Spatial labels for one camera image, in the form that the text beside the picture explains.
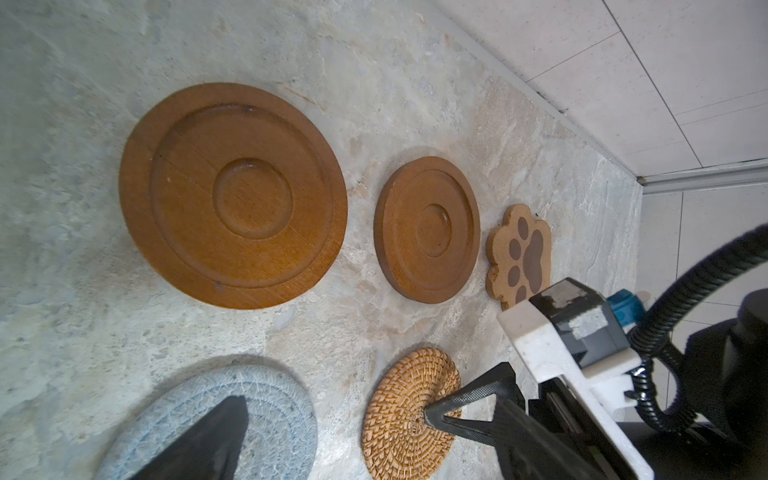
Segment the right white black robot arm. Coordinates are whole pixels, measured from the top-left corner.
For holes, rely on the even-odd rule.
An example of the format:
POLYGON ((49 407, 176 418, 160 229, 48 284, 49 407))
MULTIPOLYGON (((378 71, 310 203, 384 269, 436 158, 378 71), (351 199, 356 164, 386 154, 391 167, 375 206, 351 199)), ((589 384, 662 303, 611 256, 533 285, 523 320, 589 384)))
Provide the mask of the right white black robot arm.
POLYGON ((564 279, 498 317, 540 398, 524 400, 504 362, 427 406, 425 421, 491 446, 507 479, 763 479, 766 291, 683 349, 670 335, 766 260, 759 226, 694 265, 630 330, 608 298, 564 279))

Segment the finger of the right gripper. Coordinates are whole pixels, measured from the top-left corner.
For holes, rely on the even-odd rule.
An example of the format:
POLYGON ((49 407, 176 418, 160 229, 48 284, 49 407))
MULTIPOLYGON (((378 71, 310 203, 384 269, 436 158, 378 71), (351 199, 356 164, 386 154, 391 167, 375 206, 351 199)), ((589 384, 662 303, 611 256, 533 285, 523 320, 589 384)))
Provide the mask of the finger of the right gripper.
POLYGON ((525 411, 525 398, 516 381, 516 372, 509 362, 501 362, 486 371, 468 385, 426 406, 426 423, 441 432, 472 440, 485 445, 494 445, 496 420, 468 420, 453 416, 462 408, 482 399, 495 396, 497 401, 511 401, 525 411))

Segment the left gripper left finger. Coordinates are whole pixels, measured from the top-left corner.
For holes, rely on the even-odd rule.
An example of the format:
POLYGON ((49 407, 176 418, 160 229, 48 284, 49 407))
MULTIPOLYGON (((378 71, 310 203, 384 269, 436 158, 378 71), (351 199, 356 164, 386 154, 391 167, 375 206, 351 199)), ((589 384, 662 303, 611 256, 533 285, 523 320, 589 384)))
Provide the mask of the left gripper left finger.
POLYGON ((246 398, 228 396, 132 479, 232 480, 248 424, 246 398))

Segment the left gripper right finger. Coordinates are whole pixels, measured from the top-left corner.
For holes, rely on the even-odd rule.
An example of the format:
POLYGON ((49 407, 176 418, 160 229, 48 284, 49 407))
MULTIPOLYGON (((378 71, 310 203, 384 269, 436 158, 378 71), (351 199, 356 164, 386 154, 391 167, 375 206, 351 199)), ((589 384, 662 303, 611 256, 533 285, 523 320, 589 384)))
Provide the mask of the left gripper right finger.
POLYGON ((491 439, 504 479, 605 479, 511 400, 496 400, 491 439))

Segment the brown wooden coaster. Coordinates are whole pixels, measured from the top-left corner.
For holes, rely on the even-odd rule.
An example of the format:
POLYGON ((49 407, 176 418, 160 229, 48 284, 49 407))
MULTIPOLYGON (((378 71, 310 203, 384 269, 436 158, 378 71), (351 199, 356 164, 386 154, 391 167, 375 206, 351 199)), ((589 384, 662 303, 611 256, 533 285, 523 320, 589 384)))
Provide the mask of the brown wooden coaster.
POLYGON ((297 108, 262 89, 205 83, 154 106, 126 140, 126 226, 172 286, 229 309, 262 309, 312 289, 347 224, 344 177, 297 108))
POLYGON ((480 215, 474 192, 453 163, 413 160, 384 185, 373 226, 379 265, 404 297, 439 304, 468 281, 479 251, 480 215))

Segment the cork paw print coaster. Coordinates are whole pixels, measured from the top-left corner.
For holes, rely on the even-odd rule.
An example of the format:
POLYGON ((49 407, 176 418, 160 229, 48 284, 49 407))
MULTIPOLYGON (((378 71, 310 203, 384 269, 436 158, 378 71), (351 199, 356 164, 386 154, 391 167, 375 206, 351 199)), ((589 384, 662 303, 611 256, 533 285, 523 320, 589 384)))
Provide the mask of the cork paw print coaster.
POLYGON ((525 204, 510 206, 486 242, 489 296, 503 311, 551 285, 552 232, 525 204))

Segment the grey woven round coaster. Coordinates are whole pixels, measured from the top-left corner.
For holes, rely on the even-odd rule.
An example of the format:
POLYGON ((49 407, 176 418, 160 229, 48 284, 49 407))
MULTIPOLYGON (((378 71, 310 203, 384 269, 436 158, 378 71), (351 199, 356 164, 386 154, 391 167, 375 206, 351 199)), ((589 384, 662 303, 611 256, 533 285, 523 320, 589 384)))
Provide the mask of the grey woven round coaster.
POLYGON ((233 476, 308 478, 318 441, 311 398, 289 374, 258 364, 209 370, 164 393, 119 435, 96 477, 131 478, 230 396, 248 413, 233 476))

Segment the rattan woven round coaster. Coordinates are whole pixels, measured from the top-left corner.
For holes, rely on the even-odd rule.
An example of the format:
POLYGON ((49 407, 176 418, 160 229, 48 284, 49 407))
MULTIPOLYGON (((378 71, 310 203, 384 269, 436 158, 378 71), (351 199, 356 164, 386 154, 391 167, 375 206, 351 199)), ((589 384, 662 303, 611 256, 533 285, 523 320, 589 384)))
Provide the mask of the rattan woven round coaster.
POLYGON ((417 349, 383 376, 366 408, 361 448, 374 479, 428 479, 454 436, 429 426, 425 408, 461 388, 459 371, 437 348, 417 349))

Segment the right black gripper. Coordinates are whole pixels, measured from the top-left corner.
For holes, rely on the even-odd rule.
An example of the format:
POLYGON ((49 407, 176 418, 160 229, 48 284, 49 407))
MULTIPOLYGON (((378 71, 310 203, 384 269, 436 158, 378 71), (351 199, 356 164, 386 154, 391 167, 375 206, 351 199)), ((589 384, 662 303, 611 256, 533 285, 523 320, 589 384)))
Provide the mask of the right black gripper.
MULTIPOLYGON (((598 424, 558 378, 538 386, 536 420, 605 479, 634 479, 598 424)), ((730 442, 714 426, 697 423, 681 433, 660 433, 642 421, 618 427, 651 467, 656 479, 765 479, 767 452, 730 442)))

